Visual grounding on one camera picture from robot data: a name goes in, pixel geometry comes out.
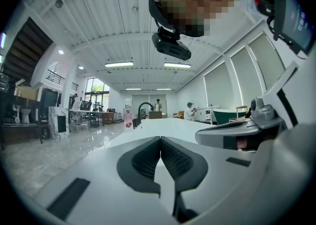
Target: bathtub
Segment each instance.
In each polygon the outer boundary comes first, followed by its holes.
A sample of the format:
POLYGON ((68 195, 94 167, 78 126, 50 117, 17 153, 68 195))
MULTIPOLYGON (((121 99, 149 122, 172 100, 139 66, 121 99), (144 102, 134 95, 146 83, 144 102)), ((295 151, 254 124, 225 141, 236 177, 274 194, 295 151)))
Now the bathtub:
MULTIPOLYGON (((229 119, 235 119, 237 112, 235 110, 213 109, 217 124, 228 123, 229 119)), ((245 116, 245 112, 238 112, 238 117, 245 116)))

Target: floor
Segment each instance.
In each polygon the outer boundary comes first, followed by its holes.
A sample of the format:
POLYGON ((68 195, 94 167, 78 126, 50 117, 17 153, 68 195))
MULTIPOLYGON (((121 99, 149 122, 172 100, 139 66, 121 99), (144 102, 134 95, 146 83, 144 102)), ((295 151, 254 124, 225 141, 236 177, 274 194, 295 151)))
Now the floor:
POLYGON ((79 130, 74 129, 62 140, 39 139, 11 144, 0 152, 1 162, 12 183, 33 197, 48 181, 79 159, 102 148, 123 132, 124 124, 111 124, 79 130))

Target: tree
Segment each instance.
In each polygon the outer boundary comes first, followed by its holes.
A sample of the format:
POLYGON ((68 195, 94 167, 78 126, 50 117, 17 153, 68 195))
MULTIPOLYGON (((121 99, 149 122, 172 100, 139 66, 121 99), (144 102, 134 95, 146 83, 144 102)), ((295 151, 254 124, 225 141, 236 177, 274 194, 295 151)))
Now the tree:
POLYGON ((92 86, 92 92, 103 91, 103 85, 94 85, 92 86))

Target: pedestal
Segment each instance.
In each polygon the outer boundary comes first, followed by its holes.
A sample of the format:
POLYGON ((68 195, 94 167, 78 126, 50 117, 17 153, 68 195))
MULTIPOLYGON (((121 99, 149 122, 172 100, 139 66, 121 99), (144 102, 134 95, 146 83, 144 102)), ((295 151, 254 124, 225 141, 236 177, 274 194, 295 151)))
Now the pedestal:
POLYGON ((50 106, 48 124, 52 138, 60 140, 69 136, 68 109, 50 106))

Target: pipe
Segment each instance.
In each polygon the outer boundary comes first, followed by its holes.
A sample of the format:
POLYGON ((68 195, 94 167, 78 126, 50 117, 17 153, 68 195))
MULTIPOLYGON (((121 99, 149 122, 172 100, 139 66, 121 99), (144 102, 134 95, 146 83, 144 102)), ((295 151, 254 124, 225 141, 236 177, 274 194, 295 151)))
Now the pipe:
POLYGON ((139 123, 142 123, 142 118, 141 118, 141 115, 140 115, 140 108, 141 108, 142 105, 144 105, 144 104, 150 105, 152 112, 154 111, 154 107, 153 107, 152 104, 150 104, 150 103, 148 103, 148 102, 144 102, 144 103, 140 104, 140 106, 138 107, 138 119, 139 119, 139 123))

